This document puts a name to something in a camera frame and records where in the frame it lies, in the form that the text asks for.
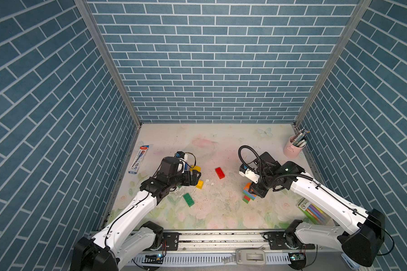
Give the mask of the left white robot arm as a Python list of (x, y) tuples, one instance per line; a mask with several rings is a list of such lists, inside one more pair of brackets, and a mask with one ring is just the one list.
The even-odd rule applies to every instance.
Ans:
[(163, 227), (152, 221), (134, 233), (141, 220), (178, 186), (196, 186), (201, 172), (187, 162), (188, 153), (178, 151), (162, 159), (156, 173), (142, 182), (132, 202), (91, 238), (82, 237), (73, 249), (72, 271), (119, 271), (145, 250), (166, 256)]

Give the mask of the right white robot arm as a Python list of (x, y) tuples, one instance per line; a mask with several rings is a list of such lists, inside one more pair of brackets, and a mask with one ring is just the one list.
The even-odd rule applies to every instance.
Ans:
[[(250, 163), (241, 156), (244, 149), (255, 156)], [(371, 267), (376, 257), (389, 255), (395, 249), (395, 240), (386, 230), (386, 217), (381, 211), (368, 211), (349, 202), (292, 161), (280, 164), (268, 152), (259, 155), (248, 145), (239, 147), (238, 155), (241, 161), (239, 174), (251, 181), (251, 195), (264, 198), (270, 190), (289, 190), (336, 222), (336, 226), (330, 227), (294, 220), (284, 231), (284, 240), (290, 249), (324, 246), (343, 252), (365, 267)]]

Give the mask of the orange half-round lego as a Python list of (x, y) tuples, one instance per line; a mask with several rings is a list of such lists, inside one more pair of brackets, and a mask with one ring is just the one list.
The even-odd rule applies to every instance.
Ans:
[(247, 184), (244, 186), (244, 190), (245, 190), (245, 191), (249, 191), (250, 188), (251, 188), (251, 182), (250, 182), (250, 183), (247, 183)]

